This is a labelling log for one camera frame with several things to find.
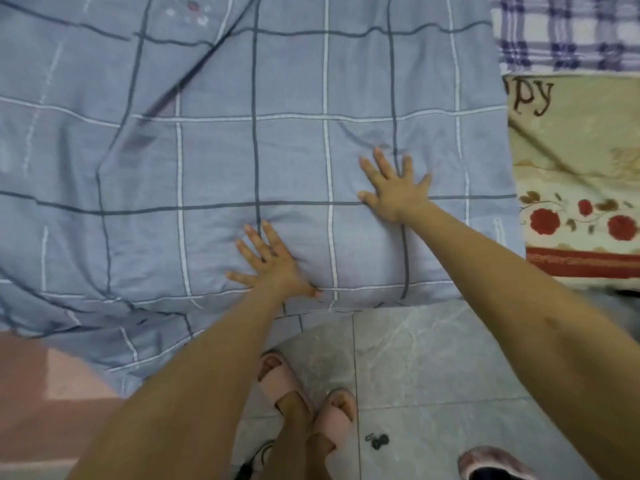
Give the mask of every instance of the purple plaid fabric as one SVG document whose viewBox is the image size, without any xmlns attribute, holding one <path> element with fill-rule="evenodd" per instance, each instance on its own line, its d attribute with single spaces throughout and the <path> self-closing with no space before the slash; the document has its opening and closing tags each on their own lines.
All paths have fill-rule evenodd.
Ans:
<svg viewBox="0 0 640 480">
<path fill-rule="evenodd" d="M 503 73 L 640 71 L 640 0 L 492 0 Z"/>
</svg>

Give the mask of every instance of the slipper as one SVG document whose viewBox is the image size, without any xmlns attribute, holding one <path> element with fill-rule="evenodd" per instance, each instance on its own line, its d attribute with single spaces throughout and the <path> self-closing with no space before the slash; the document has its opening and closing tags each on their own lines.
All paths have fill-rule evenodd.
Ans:
<svg viewBox="0 0 640 480">
<path fill-rule="evenodd" d="M 513 480 L 537 480 L 538 478 L 531 468 L 511 453 L 492 446 L 476 446 L 462 453 L 458 459 L 458 472 L 462 480 L 494 477 Z"/>
<path fill-rule="evenodd" d="M 264 364 L 267 359 L 270 358 L 275 358 L 280 362 L 280 365 L 268 371 L 267 375 L 265 375 L 261 381 L 258 381 L 260 389 L 262 389 L 264 395 L 267 396 L 267 399 L 271 402 L 273 407 L 278 409 L 276 403 L 288 393 L 295 391 L 300 395 L 307 405 L 311 416 L 313 416 L 314 407 L 311 400 L 309 400 L 308 395 L 305 393 L 304 389 L 302 389 L 300 381 L 280 352 L 272 350 L 263 354 L 262 357 L 260 357 L 260 370 L 258 373 L 263 370 Z"/>
<path fill-rule="evenodd" d="M 358 407 L 353 394 L 347 389 L 336 389 L 324 400 L 311 432 L 312 435 L 320 433 L 326 436 L 327 439 L 334 444 L 334 450 L 344 444 L 349 430 L 353 425 L 353 421 L 351 421 L 344 411 L 332 405 L 333 400 L 338 396 L 342 396 L 349 404 L 350 411 L 354 411 L 357 415 Z"/>
</svg>

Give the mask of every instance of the right hand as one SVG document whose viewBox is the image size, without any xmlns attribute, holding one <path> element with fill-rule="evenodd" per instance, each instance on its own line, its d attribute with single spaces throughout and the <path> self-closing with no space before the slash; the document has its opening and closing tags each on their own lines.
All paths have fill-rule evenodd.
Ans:
<svg viewBox="0 0 640 480">
<path fill-rule="evenodd" d="M 403 158 L 402 177 L 398 177 L 379 148 L 373 150 L 373 158 L 380 170 L 364 157 L 360 157 L 360 168 L 367 174 L 376 194 L 361 191 L 358 192 L 358 198 L 383 219 L 404 224 L 412 211 L 428 201 L 431 174 L 428 173 L 418 184 L 414 184 L 411 156 L 405 155 Z"/>
</svg>

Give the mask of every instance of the red flower print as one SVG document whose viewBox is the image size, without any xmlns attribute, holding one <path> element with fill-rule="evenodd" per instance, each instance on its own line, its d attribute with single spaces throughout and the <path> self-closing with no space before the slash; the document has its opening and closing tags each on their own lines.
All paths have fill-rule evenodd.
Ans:
<svg viewBox="0 0 640 480">
<path fill-rule="evenodd" d="M 580 210 L 580 213 L 584 217 L 587 217 L 590 216 L 593 212 L 593 205 L 591 204 L 591 201 L 583 198 L 580 202 L 578 202 L 578 210 Z"/>
<path fill-rule="evenodd" d="M 531 228 L 538 234 L 551 235 L 560 227 L 560 217 L 549 209 L 537 209 L 531 213 Z"/>
<path fill-rule="evenodd" d="M 638 232 L 636 221 L 629 216 L 613 216 L 607 226 L 609 233 L 617 241 L 631 241 Z"/>
</svg>

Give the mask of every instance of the tile floor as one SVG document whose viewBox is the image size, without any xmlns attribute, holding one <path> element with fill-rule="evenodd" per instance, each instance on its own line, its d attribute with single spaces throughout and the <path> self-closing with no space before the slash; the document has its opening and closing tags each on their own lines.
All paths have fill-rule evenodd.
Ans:
<svg viewBox="0 0 640 480">
<path fill-rule="evenodd" d="M 358 425 L 330 459 L 335 480 L 454 480 L 457 456 L 481 444 L 508 449 L 544 480 L 597 478 L 462 301 L 363 312 L 278 348 L 316 404 L 336 387 L 357 395 Z M 279 427 L 279 416 L 254 388 L 233 464 L 276 437 Z M 373 450 L 364 441 L 369 433 L 388 434 L 390 444 Z M 0 480 L 60 480 L 64 472 L 0 472 Z"/>
</svg>

